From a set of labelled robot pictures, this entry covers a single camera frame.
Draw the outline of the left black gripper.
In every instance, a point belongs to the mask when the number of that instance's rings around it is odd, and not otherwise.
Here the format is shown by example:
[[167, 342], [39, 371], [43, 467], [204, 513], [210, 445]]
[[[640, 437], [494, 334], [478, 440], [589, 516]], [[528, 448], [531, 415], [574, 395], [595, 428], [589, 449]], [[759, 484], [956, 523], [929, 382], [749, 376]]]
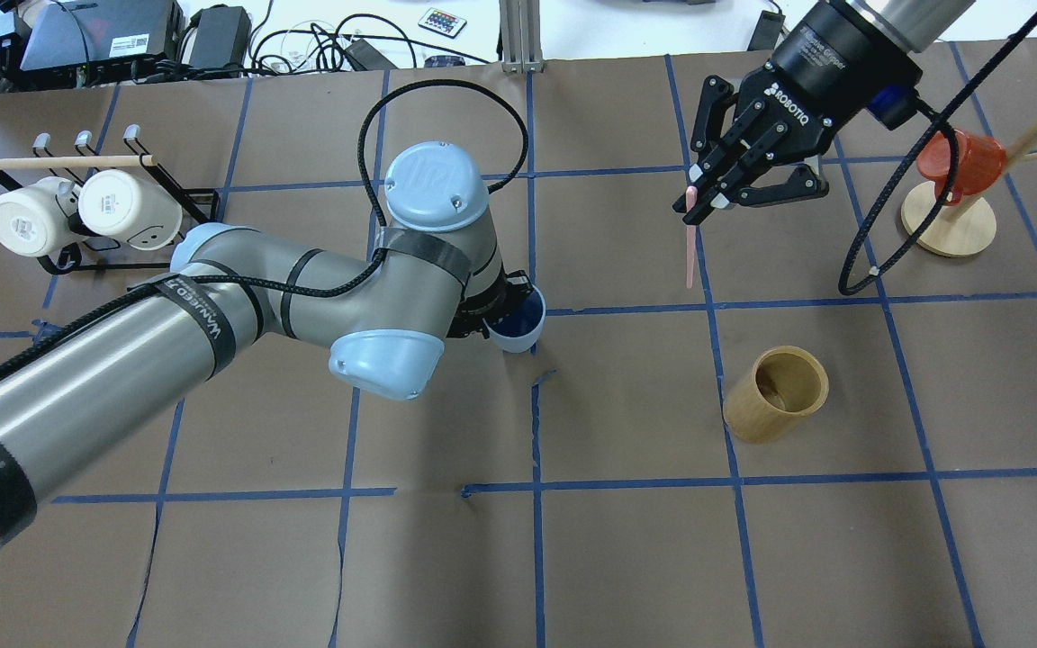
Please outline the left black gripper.
[[446, 337], [468, 338], [481, 335], [491, 339], [489, 323], [498, 323], [502, 319], [518, 312], [522, 303], [534, 291], [533, 283], [526, 271], [514, 271], [506, 274], [500, 270], [497, 278], [484, 292], [464, 298], [456, 308], [450, 321]]

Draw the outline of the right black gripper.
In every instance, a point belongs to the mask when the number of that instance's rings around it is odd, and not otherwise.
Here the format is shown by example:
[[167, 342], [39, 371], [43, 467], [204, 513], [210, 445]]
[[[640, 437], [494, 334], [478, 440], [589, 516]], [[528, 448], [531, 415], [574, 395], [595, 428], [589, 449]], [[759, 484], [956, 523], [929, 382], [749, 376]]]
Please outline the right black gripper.
[[889, 129], [916, 114], [922, 73], [852, 1], [819, 1], [737, 85], [705, 79], [690, 145], [699, 176], [683, 224], [830, 193], [819, 157], [857, 113]]

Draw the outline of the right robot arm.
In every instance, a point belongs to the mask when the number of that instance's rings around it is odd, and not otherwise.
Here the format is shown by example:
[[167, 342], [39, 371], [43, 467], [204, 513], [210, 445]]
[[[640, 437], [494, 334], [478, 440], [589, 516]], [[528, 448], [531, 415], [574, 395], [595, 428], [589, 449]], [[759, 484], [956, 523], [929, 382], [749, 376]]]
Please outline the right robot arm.
[[697, 201], [673, 208], [689, 226], [729, 205], [824, 197], [819, 159], [868, 111], [896, 129], [919, 110], [913, 55], [966, 13], [966, 1], [819, 1], [737, 85], [704, 79], [690, 147]]

